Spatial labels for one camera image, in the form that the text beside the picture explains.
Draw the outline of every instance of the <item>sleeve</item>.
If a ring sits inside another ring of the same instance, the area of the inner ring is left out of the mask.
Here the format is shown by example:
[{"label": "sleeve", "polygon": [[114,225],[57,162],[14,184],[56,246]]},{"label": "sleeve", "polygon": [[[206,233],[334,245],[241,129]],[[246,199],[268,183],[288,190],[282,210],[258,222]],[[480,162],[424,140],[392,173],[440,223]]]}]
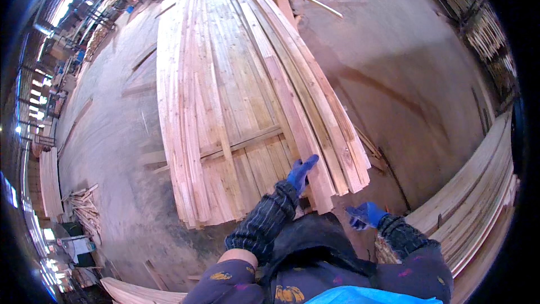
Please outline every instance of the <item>sleeve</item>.
[{"label": "sleeve", "polygon": [[428,239],[400,216],[385,215],[377,230],[402,260],[402,264],[377,266],[381,289],[422,299],[436,297],[449,304],[454,279],[441,253],[441,244]]},{"label": "sleeve", "polygon": [[262,303],[264,292],[255,284],[255,270],[246,261],[227,260],[209,267],[183,304]]},{"label": "sleeve", "polygon": [[245,249],[252,252],[260,265],[272,257],[274,240],[281,229],[294,219],[298,206],[296,190],[286,180],[275,184],[272,195],[264,195],[247,217],[225,238],[230,249]]}]

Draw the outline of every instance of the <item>dark knit arm warmer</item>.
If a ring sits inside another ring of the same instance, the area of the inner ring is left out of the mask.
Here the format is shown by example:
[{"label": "dark knit arm warmer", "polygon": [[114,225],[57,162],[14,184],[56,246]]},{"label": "dark knit arm warmer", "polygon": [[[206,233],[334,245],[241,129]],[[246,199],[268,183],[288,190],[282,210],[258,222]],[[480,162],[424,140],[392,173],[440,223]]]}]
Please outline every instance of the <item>dark knit arm warmer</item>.
[{"label": "dark knit arm warmer", "polygon": [[252,252],[260,265],[272,257],[274,240],[283,226],[294,219],[298,206],[296,190],[286,180],[275,184],[272,195],[264,195],[246,218],[225,238],[230,249]]},{"label": "dark knit arm warmer", "polygon": [[401,260],[407,258],[414,251],[426,246],[434,246],[439,250],[441,249],[439,242],[428,239],[418,229],[407,224],[401,216],[385,215],[379,221],[377,230]]}]

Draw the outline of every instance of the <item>hand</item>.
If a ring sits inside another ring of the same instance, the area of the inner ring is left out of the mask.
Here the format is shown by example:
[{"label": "hand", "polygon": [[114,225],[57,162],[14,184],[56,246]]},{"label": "hand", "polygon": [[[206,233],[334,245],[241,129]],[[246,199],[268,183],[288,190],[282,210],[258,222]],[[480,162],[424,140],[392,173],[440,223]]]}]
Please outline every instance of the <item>hand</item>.
[{"label": "hand", "polygon": [[296,189],[296,197],[300,197],[300,195],[304,192],[304,189],[306,189],[307,172],[313,168],[318,160],[319,156],[317,154],[313,154],[304,163],[302,163],[301,159],[294,162],[293,169],[291,172],[289,172],[289,175],[287,175],[287,182],[292,184],[294,189]]},{"label": "hand", "polygon": [[364,202],[356,208],[347,207],[345,210],[351,216],[350,226],[358,231],[367,227],[376,228],[379,221],[388,214],[373,202]]}]

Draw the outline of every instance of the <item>concrete floor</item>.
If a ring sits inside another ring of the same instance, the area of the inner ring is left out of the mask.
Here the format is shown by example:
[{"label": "concrete floor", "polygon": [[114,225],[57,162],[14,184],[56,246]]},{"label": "concrete floor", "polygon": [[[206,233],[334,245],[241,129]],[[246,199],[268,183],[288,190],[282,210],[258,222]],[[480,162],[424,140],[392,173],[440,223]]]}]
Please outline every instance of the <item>concrete floor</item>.
[{"label": "concrete floor", "polygon": [[[339,19],[310,3],[300,34],[325,71],[352,121],[380,146],[412,206],[435,194],[482,140],[472,89],[482,77],[432,0],[321,0]],[[143,262],[151,260],[170,290],[188,291],[223,253],[234,224],[187,231],[174,207],[168,174],[153,174],[141,154],[163,149],[156,91],[122,98],[131,84],[156,80],[155,57],[132,73],[134,59],[157,40],[159,3],[127,14],[86,69],[58,123],[63,145],[82,106],[93,98],[59,159],[62,194],[98,183],[102,217],[99,255],[122,280],[157,288]],[[395,181],[370,170],[360,193],[336,197],[335,213],[365,200],[406,210]],[[361,258],[374,260],[374,231],[346,231]]]}]

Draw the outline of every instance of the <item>yellow printed motif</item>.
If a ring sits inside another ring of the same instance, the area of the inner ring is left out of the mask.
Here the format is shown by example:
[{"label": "yellow printed motif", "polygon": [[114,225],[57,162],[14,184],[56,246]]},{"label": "yellow printed motif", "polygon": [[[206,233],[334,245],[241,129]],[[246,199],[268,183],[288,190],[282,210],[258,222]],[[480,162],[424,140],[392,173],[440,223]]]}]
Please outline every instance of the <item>yellow printed motif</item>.
[{"label": "yellow printed motif", "polygon": [[286,286],[283,289],[281,285],[278,285],[275,287],[275,298],[285,303],[300,303],[304,300],[304,295],[295,286]]},{"label": "yellow printed motif", "polygon": [[231,277],[233,277],[233,275],[231,275],[228,272],[222,271],[222,272],[213,274],[212,276],[210,276],[210,279],[217,280],[217,281],[224,281],[224,280],[230,279]]}]

